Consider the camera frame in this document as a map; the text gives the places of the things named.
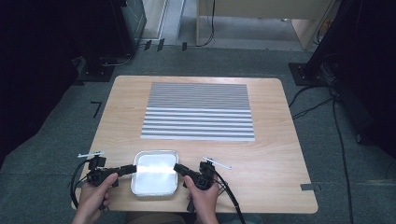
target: white container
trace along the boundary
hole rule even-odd
[[[177,189],[177,153],[173,150],[141,151],[134,158],[136,173],[131,190],[137,197],[171,196]]]

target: striped paper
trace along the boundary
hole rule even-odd
[[[247,85],[153,82],[141,138],[254,141]]]

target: white stripe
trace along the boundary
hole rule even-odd
[[[252,127],[251,123],[229,123],[229,122],[193,122],[181,120],[145,120],[145,124],[183,124],[183,125],[231,125],[231,126],[245,126]]]
[[[194,115],[194,116],[223,116],[223,117],[247,117],[251,118],[250,114],[213,114],[213,113],[177,113],[177,112],[150,112],[147,111],[146,115]]]
[[[254,142],[252,138],[231,138],[231,137],[196,137],[196,136],[162,136],[162,135],[141,135],[143,139],[171,139],[171,140],[208,140],[208,141],[235,141],[235,142]]]
[[[162,119],[162,120],[183,120],[183,119],[193,119],[193,120],[229,120],[229,121],[250,121],[251,119],[223,119],[223,118],[183,118],[183,117],[157,117],[157,116],[145,116],[145,119]]]
[[[221,132],[186,132],[186,131],[152,131],[152,130],[143,130],[142,134],[144,135],[145,133],[168,133],[168,134],[204,134],[204,135],[253,135],[253,133],[221,133]]]
[[[229,131],[251,131],[253,128],[230,128],[230,127],[194,127],[194,126],[161,126],[161,125],[143,125],[143,129],[156,128],[156,129],[193,129],[193,130],[229,130]]]
[[[246,109],[202,109],[202,108],[175,108],[175,107],[147,107],[147,111],[149,110],[161,110],[161,111],[212,111],[212,112],[246,112],[251,113],[250,110]]]

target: white tray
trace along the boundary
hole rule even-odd
[[[177,189],[177,153],[173,150],[141,151],[134,158],[136,173],[131,190],[138,197],[170,196]]]

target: wooden table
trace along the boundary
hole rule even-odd
[[[255,141],[162,140],[141,138],[152,82],[246,84]],[[199,170],[209,158],[231,165],[217,171],[229,183],[243,213],[317,212],[304,157],[286,101],[282,84],[275,78],[241,77],[117,77],[106,103],[91,151],[103,150],[106,167],[134,163],[140,151],[175,150],[179,163]],[[82,176],[88,173],[85,166]],[[112,211],[185,212],[188,190],[182,178],[176,193],[167,199],[142,200],[131,192],[131,176],[120,178],[112,191]],[[219,196],[218,212],[234,213],[226,193]]]
[[[291,23],[303,49],[308,49],[334,2],[335,0],[216,0],[215,16],[292,19]],[[212,16],[212,8],[213,0],[197,0],[197,45],[200,44],[200,17]]]

